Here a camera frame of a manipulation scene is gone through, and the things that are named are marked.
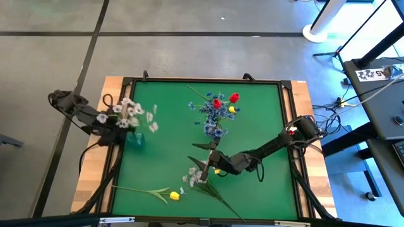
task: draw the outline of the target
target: wooden table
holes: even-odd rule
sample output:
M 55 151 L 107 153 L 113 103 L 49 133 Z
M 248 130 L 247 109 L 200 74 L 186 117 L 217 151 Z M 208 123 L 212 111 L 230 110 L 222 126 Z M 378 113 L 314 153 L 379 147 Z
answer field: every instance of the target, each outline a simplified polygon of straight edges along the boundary
M 122 76 L 107 76 L 105 78 L 104 87 L 98 102 L 97 110 L 106 110 L 107 107 L 102 102 L 102 96 L 109 93 L 114 97 L 114 102 L 118 102 L 119 95 L 121 93 L 122 82 L 124 77 Z M 296 114 L 299 115 L 313 115 L 309 90 L 305 81 L 292 81 L 293 101 L 295 104 Z M 286 103 L 286 112 L 288 120 L 292 120 L 292 112 L 289 105 L 289 98 L 287 89 L 283 89 L 283 95 Z M 90 136 L 88 145 L 91 145 L 97 141 L 97 136 Z M 314 143 L 317 147 L 321 147 L 320 142 Z M 81 174 L 78 180 L 76 192 L 74 194 L 73 204 L 71 211 L 77 211 L 82 208 L 85 202 L 91 197 L 97 187 L 100 185 L 102 173 L 105 165 L 105 159 L 107 157 L 107 147 L 97 147 L 89 150 L 83 160 L 83 166 L 81 168 Z M 333 195 L 331 193 L 330 182 L 328 180 L 328 174 L 324 162 L 323 155 L 312 147 L 307 148 L 305 155 L 307 174 L 309 177 L 309 183 L 312 191 L 327 209 L 327 211 L 337 217 L 336 209 L 334 205 Z M 101 211 L 107 210 L 107 203 L 109 200 L 110 185 L 106 188 L 103 203 L 101 205 Z M 304 191 L 299 186 L 299 196 L 302 204 L 303 217 L 309 217 L 309 208 L 307 206 L 307 200 L 304 195 Z

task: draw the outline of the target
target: flower bouquet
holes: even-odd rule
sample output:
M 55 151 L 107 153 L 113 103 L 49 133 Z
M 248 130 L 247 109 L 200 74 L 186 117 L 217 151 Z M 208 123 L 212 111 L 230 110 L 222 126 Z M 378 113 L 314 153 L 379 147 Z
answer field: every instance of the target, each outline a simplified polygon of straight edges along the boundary
M 108 135 L 100 139 L 102 144 L 117 144 L 119 141 L 125 140 L 127 132 L 132 132 L 129 136 L 134 136 L 140 143 L 143 141 L 143 134 L 135 134 L 135 129 L 141 124 L 147 125 L 149 130 L 156 132 L 158 125 L 153 121 L 153 114 L 157 112 L 157 106 L 154 105 L 153 113 L 142 109 L 140 103 L 135 103 L 129 98 L 123 98 L 118 105 L 108 105 L 107 111 L 101 111 L 97 115 L 98 125 L 106 128 Z
M 229 101 L 224 101 L 225 95 L 220 92 L 214 95 L 212 92 L 202 95 L 197 92 L 194 88 L 188 86 L 196 94 L 204 98 L 206 101 L 203 105 L 195 105 L 193 102 L 188 103 L 188 107 L 191 110 L 196 110 L 201 114 L 204 114 L 202 121 L 196 121 L 195 125 L 201 125 L 203 123 L 203 132 L 212 138 L 222 137 L 228 133 L 227 129 L 222 128 L 221 122 L 225 119 L 234 120 L 235 115 L 240 111 L 239 108 L 230 106 L 236 103 L 240 96 L 238 93 L 230 95 Z

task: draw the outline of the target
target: red tulip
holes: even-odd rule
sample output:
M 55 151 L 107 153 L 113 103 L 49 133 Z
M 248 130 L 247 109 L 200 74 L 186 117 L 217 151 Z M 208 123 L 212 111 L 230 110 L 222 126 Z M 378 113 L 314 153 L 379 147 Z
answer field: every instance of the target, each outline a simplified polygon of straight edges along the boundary
M 231 103 L 236 103 L 240 98 L 240 95 L 238 93 L 234 93 L 233 95 L 230 95 L 230 102 Z
M 222 106 L 222 102 L 219 99 L 213 100 L 213 108 L 218 110 L 221 106 Z

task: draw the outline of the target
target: white pole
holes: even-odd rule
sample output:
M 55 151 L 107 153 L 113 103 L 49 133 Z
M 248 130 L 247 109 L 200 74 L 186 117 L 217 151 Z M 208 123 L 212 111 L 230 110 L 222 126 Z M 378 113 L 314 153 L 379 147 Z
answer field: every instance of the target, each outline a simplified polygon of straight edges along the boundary
M 326 27 L 341 9 L 347 0 L 328 0 L 320 14 L 314 20 L 313 25 L 306 25 L 303 28 L 303 36 L 309 41 L 321 43 L 327 40 Z

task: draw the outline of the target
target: white stand base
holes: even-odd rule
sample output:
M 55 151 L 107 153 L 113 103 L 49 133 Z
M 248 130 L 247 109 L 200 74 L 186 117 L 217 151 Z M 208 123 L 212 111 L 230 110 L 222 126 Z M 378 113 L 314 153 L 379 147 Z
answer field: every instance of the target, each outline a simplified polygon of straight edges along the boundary
M 308 39 L 308 41 L 315 42 L 315 43 L 321 43 L 321 42 L 324 42 L 325 40 L 327 40 L 327 32 L 321 32 L 317 35 L 314 35 L 311 33 L 310 28 L 311 28 L 311 25 L 306 25 L 302 31 L 304 38 Z

